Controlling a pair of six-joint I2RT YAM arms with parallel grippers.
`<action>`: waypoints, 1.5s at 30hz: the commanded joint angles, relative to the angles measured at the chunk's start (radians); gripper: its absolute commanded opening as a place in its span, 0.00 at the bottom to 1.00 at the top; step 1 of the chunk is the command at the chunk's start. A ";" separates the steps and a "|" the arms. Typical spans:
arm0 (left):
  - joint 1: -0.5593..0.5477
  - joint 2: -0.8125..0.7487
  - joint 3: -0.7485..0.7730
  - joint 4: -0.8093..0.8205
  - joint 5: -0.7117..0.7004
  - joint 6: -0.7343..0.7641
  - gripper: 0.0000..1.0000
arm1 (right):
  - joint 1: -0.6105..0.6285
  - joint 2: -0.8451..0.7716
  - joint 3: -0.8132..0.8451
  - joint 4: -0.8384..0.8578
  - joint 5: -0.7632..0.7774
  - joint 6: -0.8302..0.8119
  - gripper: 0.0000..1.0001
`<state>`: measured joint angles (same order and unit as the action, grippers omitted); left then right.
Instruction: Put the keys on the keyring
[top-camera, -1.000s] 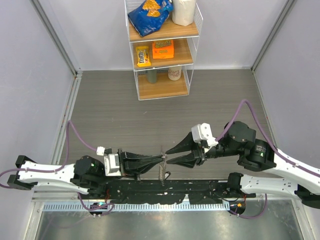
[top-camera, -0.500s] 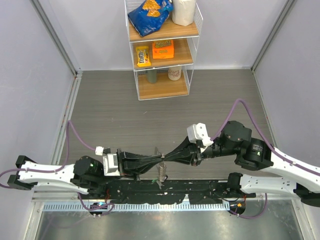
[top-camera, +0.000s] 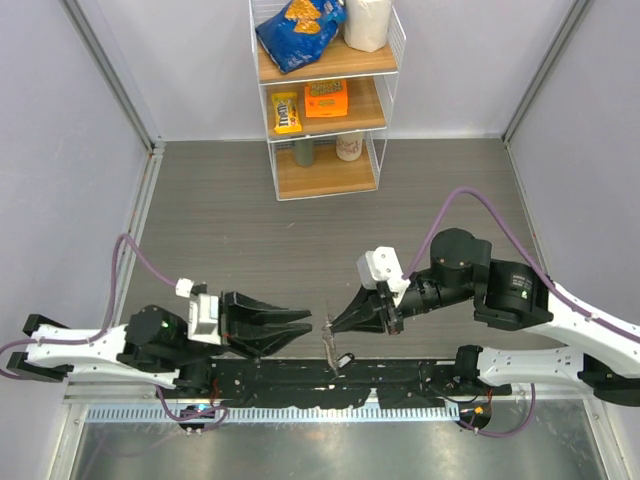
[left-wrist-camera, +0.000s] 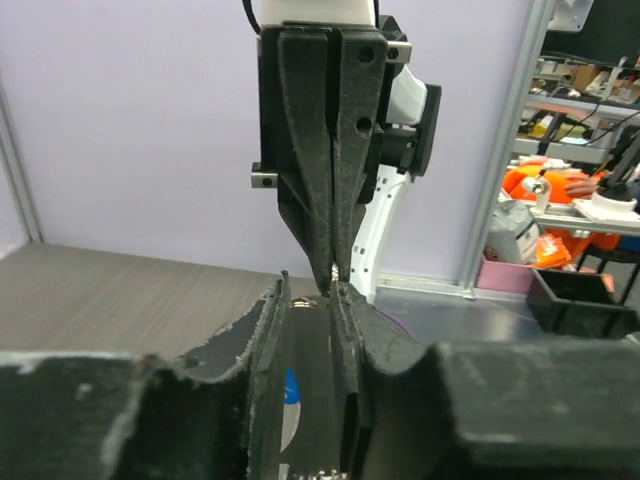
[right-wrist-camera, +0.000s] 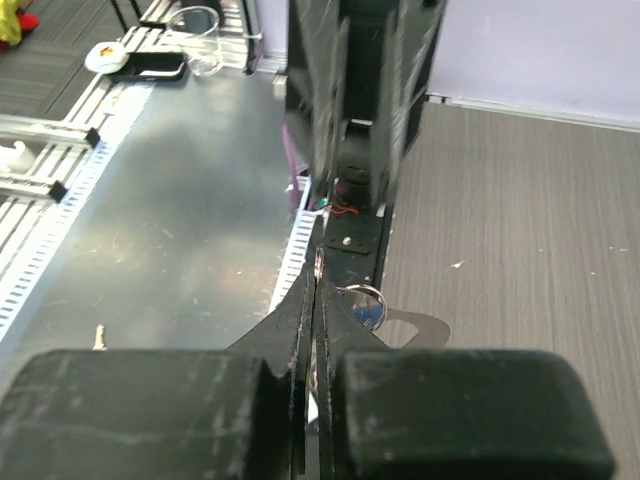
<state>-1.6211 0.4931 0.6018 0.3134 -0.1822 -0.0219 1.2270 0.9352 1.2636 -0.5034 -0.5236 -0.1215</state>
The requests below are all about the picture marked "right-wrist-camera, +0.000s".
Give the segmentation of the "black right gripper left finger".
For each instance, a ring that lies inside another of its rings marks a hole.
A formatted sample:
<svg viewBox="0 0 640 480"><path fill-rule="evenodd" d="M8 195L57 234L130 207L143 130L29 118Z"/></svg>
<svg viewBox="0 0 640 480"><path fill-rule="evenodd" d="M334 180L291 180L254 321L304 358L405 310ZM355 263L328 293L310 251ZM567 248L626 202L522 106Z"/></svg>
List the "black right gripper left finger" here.
<svg viewBox="0 0 640 480"><path fill-rule="evenodd" d="M5 479L293 479L313 276L223 350L42 353L1 403Z"/></svg>

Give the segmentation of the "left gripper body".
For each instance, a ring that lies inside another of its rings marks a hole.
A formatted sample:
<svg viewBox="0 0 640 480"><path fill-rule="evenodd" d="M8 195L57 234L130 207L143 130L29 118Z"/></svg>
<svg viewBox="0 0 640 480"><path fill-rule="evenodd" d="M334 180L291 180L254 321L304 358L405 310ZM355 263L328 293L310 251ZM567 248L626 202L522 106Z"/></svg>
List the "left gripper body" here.
<svg viewBox="0 0 640 480"><path fill-rule="evenodd" d="M285 122L314 197L354 168L370 199L393 199L444 14L442 1L290 3Z"/></svg>

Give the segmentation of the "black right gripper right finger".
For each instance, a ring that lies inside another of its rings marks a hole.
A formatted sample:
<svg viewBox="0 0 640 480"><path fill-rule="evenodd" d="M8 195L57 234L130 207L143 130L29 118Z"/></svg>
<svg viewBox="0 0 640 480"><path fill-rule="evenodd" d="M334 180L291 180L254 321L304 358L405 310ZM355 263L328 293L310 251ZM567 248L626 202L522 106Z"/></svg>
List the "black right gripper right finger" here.
<svg viewBox="0 0 640 480"><path fill-rule="evenodd" d="M394 349L315 291L324 479L610 479L572 365L543 350Z"/></svg>

